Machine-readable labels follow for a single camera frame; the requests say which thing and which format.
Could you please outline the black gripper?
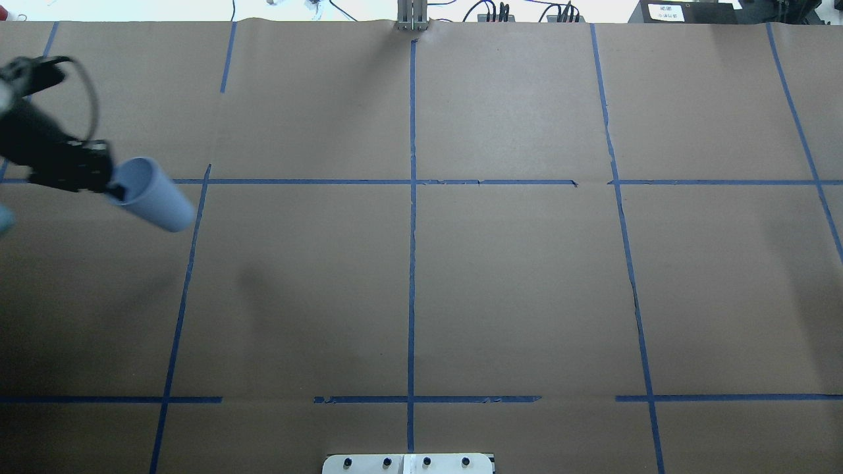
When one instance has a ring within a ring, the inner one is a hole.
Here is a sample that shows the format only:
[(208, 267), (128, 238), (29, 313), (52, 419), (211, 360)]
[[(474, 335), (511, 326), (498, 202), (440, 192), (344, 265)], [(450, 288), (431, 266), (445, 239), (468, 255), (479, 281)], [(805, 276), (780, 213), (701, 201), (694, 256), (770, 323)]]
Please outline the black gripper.
[(114, 173), (108, 141), (60, 143), (36, 152), (30, 164), (30, 183), (68, 192), (107, 193), (112, 200), (124, 202), (126, 187), (114, 183)]

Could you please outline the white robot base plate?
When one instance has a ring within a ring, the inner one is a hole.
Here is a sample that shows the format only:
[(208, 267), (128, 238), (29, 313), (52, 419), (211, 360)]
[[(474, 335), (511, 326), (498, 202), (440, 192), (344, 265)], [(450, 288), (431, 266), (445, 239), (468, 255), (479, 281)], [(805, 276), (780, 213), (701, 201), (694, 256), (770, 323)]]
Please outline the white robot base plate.
[(322, 473), (496, 473), (494, 455), (479, 452), (330, 455)]

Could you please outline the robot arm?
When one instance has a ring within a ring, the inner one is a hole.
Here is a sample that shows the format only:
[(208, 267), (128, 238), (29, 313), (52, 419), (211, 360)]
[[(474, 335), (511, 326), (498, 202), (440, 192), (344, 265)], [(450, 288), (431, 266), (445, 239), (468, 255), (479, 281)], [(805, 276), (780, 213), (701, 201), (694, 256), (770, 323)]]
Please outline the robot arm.
[[(30, 96), (66, 78), (61, 63), (75, 67), (88, 94), (90, 123), (82, 138), (66, 132), (30, 101)], [(2, 66), (1, 85), (2, 158), (29, 168), (29, 183), (74, 193), (87, 190), (118, 201), (126, 197), (126, 188), (115, 180), (117, 168), (111, 144), (95, 138), (100, 123), (99, 96), (79, 60), (67, 56), (15, 57)]]

